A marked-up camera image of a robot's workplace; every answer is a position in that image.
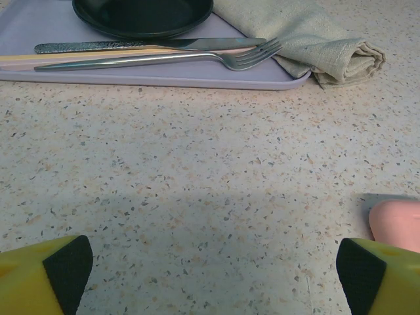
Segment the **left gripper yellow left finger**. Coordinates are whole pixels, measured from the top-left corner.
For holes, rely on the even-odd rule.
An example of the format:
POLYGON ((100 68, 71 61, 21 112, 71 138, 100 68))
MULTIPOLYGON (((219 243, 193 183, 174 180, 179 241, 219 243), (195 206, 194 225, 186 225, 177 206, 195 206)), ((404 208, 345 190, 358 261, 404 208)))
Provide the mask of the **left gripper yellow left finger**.
POLYGON ((75 314, 93 267, 87 236, 1 253, 2 314, 75 314))

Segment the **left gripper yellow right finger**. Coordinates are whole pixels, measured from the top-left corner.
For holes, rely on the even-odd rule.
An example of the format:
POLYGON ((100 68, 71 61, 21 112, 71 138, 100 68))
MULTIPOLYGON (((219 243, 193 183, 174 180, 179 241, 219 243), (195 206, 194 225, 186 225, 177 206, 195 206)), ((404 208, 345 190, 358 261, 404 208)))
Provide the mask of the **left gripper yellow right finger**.
POLYGON ((337 252, 337 273, 352 314, 419 314, 418 253, 345 238, 337 252))

